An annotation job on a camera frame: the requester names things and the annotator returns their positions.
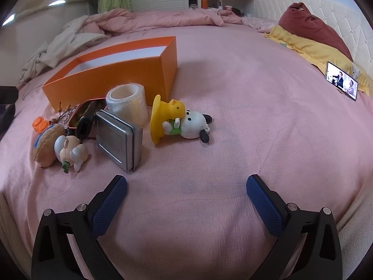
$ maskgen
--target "smartphone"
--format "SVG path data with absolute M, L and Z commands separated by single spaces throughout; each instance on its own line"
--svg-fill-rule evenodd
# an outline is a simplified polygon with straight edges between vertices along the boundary
M 326 65 L 325 79 L 340 89 L 349 98 L 356 101 L 358 83 L 342 69 L 328 62 Z

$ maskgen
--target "small figurine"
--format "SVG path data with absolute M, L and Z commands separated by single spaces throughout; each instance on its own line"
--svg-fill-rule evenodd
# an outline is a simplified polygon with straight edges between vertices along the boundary
M 60 136 L 55 141 L 55 155 L 62 163 L 63 171 L 68 174 L 70 166 L 78 172 L 85 161 L 88 160 L 88 150 L 75 136 Z
M 183 118 L 163 122 L 162 128 L 165 135 L 179 134 L 186 139 L 200 138 L 203 143 L 208 143 L 210 141 L 208 124 L 211 122 L 211 116 L 187 110 Z
M 185 106 L 182 102 L 172 99 L 169 103 L 161 101 L 156 95 L 153 102 L 152 117 L 150 118 L 150 135 L 154 144 L 158 144 L 165 135 L 162 124 L 168 120 L 175 120 L 185 116 Z

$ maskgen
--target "white tape roll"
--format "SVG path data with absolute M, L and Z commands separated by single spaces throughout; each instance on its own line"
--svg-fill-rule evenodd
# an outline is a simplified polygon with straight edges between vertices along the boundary
M 125 122 L 144 127 L 148 121 L 145 89 L 141 84 L 119 85 L 106 96 L 109 111 Z

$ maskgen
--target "plush toy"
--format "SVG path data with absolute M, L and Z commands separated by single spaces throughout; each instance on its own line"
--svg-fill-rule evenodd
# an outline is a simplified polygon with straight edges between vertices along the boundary
M 88 150 L 75 136 L 60 136 L 55 141 L 55 155 L 62 163 L 63 171 L 68 174 L 70 166 L 78 172 L 85 161 L 88 160 Z
M 54 145 L 55 141 L 60 136 L 65 136 L 65 129 L 62 125 L 49 125 L 36 139 L 32 155 L 34 160 L 41 167 L 48 167 L 53 164 L 56 159 Z
M 152 116 L 150 118 L 150 135 L 154 144 L 158 144 L 161 137 L 165 135 L 162 124 L 170 119 L 185 116 L 185 106 L 178 100 L 169 103 L 161 101 L 161 96 L 156 95 L 153 102 Z
M 187 110 L 183 118 L 163 122 L 162 128 L 165 135 L 180 134 L 186 139 L 200 138 L 203 143 L 208 143 L 210 141 L 208 124 L 211 122 L 211 116 Z

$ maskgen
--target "white dog figure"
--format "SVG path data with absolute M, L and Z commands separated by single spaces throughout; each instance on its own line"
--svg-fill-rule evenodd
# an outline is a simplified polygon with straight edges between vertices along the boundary
M 212 118 L 209 115 L 187 110 L 185 117 L 165 121 L 162 123 L 162 128 L 165 135 L 179 134 L 185 139 L 200 138 L 203 143 L 208 143 L 210 140 L 208 124 L 211 122 Z

